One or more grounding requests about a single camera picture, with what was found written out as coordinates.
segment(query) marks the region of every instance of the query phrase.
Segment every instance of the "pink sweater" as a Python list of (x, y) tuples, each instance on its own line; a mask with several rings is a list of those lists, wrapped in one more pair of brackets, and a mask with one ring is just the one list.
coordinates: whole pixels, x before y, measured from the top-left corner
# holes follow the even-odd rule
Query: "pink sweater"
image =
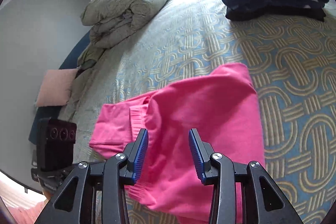
[[(181, 224), (208, 221), (212, 186), (197, 178), (188, 132), (232, 161), (264, 165), (258, 97), (248, 69), (240, 63), (219, 66), (210, 75), (172, 83), (101, 109), (90, 147), (106, 158), (120, 153), (147, 128), (149, 144), (142, 174), (129, 196), (152, 210), (171, 213)], [(242, 222), (240, 185), (237, 222)]]

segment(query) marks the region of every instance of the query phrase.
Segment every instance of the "light green blanket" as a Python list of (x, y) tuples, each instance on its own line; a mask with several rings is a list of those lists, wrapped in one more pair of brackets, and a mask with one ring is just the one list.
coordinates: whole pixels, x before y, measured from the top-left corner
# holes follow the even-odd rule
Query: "light green blanket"
[(111, 48), (146, 25), (167, 0), (91, 0), (81, 15), (84, 26), (93, 25), (90, 41)]
[(104, 48), (95, 47), (92, 43), (90, 43), (79, 56), (77, 66), (80, 66), (82, 70), (93, 67), (104, 51)]

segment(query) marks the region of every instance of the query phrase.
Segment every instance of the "folded comforter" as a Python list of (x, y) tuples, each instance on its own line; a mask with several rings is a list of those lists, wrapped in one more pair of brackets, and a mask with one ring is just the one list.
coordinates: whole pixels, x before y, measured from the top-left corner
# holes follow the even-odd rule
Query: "folded comforter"
[(111, 48), (147, 24), (167, 0), (91, 0), (81, 15), (90, 41)]

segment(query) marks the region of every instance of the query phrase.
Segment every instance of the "blue and gold bedspread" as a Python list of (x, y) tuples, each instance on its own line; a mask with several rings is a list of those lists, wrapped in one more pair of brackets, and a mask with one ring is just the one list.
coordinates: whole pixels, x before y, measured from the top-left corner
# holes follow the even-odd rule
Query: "blue and gold bedspread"
[[(242, 62), (259, 95), (266, 169), (304, 223), (320, 223), (336, 198), (335, 7), (326, 6), (324, 23), (280, 15), (230, 22), (221, 0), (168, 0), (103, 54), (79, 101), (61, 113), (77, 124), (74, 161), (99, 159), (88, 143), (102, 104)], [(132, 223), (176, 222), (127, 202)]]

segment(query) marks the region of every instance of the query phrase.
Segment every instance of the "blue gripper pad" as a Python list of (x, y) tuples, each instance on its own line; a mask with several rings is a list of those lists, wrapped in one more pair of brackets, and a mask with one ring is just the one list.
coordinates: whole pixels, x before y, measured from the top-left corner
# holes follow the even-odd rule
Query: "blue gripper pad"
[(143, 162), (148, 148), (148, 131), (141, 128), (128, 157), (127, 170), (131, 173), (133, 183), (140, 178)]
[(206, 172), (211, 169), (210, 158), (195, 128), (189, 130), (189, 148), (193, 156), (197, 177), (206, 185)]

